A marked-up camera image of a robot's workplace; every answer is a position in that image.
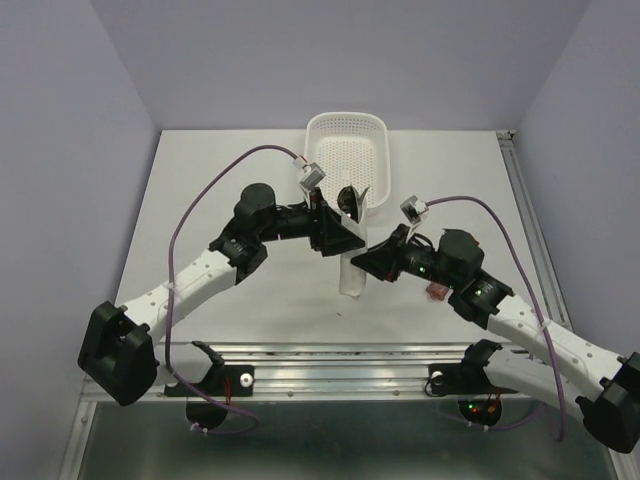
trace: plastic basket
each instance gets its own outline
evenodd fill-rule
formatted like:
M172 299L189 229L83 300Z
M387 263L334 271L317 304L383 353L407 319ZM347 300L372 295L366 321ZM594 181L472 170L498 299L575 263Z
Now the plastic basket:
M307 125L305 157L326 173L320 187L332 207L343 187L367 192L373 213L391 193L387 127L374 115L357 112L322 113Z

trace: screw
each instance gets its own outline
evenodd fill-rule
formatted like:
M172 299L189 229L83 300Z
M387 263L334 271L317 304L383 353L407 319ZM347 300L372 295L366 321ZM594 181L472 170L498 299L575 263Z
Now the screw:
M248 373L243 373L242 375L240 375L240 385L242 385L244 388L249 388L251 385L253 385L253 377Z
M440 370L436 370L431 374L429 380L434 385L442 385L444 383L444 374Z

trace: white tabletop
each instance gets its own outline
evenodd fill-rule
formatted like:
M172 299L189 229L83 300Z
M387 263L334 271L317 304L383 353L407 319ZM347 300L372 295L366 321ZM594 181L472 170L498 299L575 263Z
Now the white tabletop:
M494 132L391 131L391 196L370 218L369 240L385 238L405 219L399 205L474 195L504 222L538 298L540 286ZM256 145L304 149L304 130L164 131L129 250L118 303L166 280L171 233L193 198L226 165ZM193 212L176 247L187 265L232 216L241 190L265 182L279 204L301 200L291 160L260 152L233 170ZM528 298L497 226L479 206L433 207L421 233L434 243L443 228L472 233L485 251L484 268ZM461 320L446 303L427 300L426 282L407 274L394 284L369 277L355 301L338 294L338 258L323 259L306 239L267 244L269 258L251 277L205 303L176 327L176 341L471 343L493 338Z

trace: metal frame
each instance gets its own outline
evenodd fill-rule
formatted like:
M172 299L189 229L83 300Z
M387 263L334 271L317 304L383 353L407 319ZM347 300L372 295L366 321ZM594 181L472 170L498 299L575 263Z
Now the metal frame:
M571 328L549 252L518 164L513 132L497 132L529 249L550 317ZM460 360L468 344L220 344L229 363L256 367L254 395L243 401L424 400L430 365ZM97 402L113 401L86 378L60 479L77 479ZM140 401L184 401L154 387ZM632 455L610 451L619 480L639 478Z

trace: lavender wall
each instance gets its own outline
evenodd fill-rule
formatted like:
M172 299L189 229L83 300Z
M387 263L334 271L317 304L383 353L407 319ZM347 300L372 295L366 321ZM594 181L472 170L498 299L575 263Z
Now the lavender wall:
M164 128L513 128L588 0L92 0Z
M595 0L516 136L577 332L626 355L640 351L638 25L638 0Z
M90 3L0 2L0 477L55 478L157 131Z

